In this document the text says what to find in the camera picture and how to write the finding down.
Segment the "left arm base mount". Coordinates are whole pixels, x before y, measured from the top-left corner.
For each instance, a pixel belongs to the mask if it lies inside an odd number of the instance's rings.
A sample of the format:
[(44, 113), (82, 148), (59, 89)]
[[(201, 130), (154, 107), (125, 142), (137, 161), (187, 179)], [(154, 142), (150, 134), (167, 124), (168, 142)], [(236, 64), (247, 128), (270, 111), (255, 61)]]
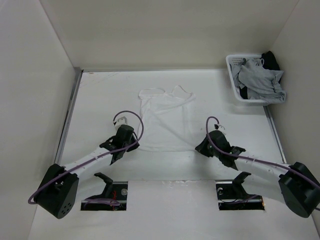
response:
[(94, 174), (104, 183), (100, 194), (92, 195), (81, 201), (81, 211), (126, 211), (128, 199), (127, 181), (113, 181), (101, 172)]

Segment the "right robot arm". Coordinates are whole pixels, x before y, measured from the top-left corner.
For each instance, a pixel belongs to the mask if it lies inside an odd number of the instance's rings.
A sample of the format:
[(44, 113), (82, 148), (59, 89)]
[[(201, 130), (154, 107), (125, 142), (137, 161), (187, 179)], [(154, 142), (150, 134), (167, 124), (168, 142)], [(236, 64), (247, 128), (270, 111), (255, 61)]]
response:
[(219, 130), (209, 132), (195, 150), (240, 172), (231, 190), (242, 200), (250, 195), (267, 197), (302, 218), (308, 218), (320, 204), (320, 183), (303, 163), (288, 165), (244, 156), (246, 150), (230, 145)]

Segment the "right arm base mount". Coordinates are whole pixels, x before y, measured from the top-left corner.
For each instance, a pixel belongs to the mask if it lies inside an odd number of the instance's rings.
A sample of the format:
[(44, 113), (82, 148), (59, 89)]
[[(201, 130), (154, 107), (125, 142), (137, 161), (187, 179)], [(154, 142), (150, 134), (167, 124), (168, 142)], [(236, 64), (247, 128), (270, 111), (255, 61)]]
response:
[(248, 194), (243, 188), (250, 173), (241, 172), (233, 180), (220, 180), (215, 183), (218, 209), (220, 211), (264, 211), (264, 201), (260, 195)]

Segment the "white tank top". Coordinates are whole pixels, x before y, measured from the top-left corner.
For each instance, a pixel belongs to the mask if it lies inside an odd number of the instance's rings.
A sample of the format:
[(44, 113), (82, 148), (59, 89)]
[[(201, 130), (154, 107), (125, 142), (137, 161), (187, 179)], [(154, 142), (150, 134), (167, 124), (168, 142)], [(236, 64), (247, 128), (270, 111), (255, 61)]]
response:
[(142, 89), (140, 117), (143, 125), (139, 141), (146, 152), (186, 152), (192, 151), (195, 137), (192, 124), (196, 96), (176, 85), (171, 92), (163, 88)]

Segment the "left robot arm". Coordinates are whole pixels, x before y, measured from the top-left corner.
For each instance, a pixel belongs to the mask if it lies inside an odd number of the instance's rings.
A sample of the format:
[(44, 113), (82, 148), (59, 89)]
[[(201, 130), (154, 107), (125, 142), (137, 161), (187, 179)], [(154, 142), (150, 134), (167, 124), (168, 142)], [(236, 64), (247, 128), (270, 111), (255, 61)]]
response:
[(93, 176), (104, 181), (96, 185), (96, 195), (100, 199), (108, 199), (112, 195), (112, 180), (99, 170), (106, 164), (114, 164), (126, 152), (136, 150), (140, 146), (138, 139), (133, 127), (122, 124), (114, 136), (87, 156), (65, 166), (51, 165), (28, 203), (41, 206), (57, 219), (64, 218), (77, 201), (80, 182)]

